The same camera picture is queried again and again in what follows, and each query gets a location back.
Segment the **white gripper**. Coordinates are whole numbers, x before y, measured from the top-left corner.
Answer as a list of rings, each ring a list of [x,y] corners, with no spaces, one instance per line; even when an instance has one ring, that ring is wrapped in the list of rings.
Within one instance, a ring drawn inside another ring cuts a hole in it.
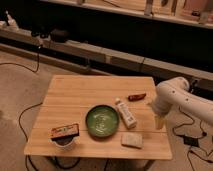
[[[172,105],[167,101],[164,101],[160,98],[155,98],[150,106],[153,112],[156,114],[155,116],[155,127],[157,130],[160,130],[165,125],[165,116],[169,113]]]

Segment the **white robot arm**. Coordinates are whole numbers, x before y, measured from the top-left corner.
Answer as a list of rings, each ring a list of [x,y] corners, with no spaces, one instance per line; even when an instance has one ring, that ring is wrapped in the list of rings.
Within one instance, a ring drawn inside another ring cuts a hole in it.
[[[155,113],[155,127],[164,126],[165,116],[173,105],[177,105],[195,117],[213,126],[213,101],[189,92],[190,84],[184,77],[175,77],[156,86],[156,97],[150,106]]]

